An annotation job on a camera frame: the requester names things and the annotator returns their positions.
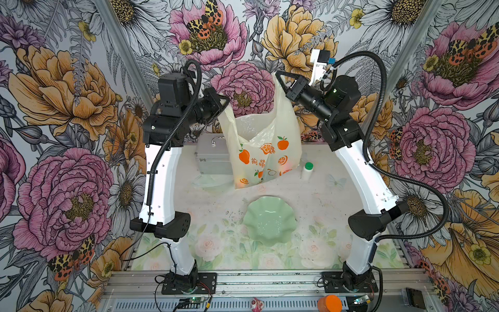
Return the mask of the translucent cream plastic bag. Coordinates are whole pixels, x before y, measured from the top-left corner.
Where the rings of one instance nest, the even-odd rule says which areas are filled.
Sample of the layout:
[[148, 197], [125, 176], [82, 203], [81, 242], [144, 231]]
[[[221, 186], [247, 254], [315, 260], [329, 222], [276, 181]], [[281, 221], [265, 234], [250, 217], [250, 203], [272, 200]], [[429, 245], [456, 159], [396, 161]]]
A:
[[273, 80], [274, 108], [270, 113], [236, 117], [228, 107], [218, 117], [236, 189], [277, 179], [300, 164], [300, 126], [277, 77]]

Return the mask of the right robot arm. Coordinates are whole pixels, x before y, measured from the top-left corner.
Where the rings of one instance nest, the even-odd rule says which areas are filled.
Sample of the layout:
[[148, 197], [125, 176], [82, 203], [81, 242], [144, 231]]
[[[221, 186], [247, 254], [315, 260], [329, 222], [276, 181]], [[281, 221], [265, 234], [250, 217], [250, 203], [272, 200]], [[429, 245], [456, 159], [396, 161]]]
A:
[[354, 233], [350, 255], [341, 276], [331, 281], [347, 291], [359, 291], [374, 281], [372, 262], [381, 234], [408, 210], [408, 205], [398, 202], [382, 175], [373, 169], [370, 155], [363, 153], [365, 135], [350, 116], [361, 97], [354, 78], [340, 75], [330, 90], [322, 92], [302, 75], [277, 71], [275, 76], [286, 97], [304, 106], [322, 123], [322, 138], [346, 167], [361, 197], [361, 210], [348, 218], [348, 226]]

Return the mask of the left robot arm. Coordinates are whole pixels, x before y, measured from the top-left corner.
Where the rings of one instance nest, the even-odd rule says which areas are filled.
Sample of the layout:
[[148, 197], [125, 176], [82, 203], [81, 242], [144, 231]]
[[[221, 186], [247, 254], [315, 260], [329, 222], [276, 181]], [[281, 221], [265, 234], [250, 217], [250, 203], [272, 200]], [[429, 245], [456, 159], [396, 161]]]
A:
[[160, 100], [143, 124], [147, 162], [144, 202], [130, 228], [152, 233], [170, 254], [172, 263], [162, 282], [162, 293], [189, 294], [200, 282], [196, 260], [185, 241], [191, 216], [174, 207], [175, 176], [191, 125], [214, 120], [229, 101], [213, 87], [201, 91], [187, 74], [163, 75], [158, 87]]

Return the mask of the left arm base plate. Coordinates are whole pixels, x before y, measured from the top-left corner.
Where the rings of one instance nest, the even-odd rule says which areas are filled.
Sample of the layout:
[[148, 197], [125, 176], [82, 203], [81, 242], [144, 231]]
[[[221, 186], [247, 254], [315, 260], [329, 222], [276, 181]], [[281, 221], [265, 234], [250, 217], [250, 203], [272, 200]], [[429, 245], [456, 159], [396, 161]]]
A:
[[214, 295], [218, 274], [215, 272], [193, 273], [180, 276], [169, 272], [161, 283], [162, 295]]

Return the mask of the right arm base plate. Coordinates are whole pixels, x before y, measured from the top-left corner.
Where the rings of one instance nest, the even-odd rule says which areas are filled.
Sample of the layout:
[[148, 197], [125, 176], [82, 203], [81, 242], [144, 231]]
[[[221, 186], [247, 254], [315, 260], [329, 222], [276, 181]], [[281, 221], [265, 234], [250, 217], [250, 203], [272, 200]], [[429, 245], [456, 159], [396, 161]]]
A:
[[372, 270], [361, 275], [350, 271], [326, 271], [321, 273], [320, 282], [326, 293], [373, 293], [379, 290]]

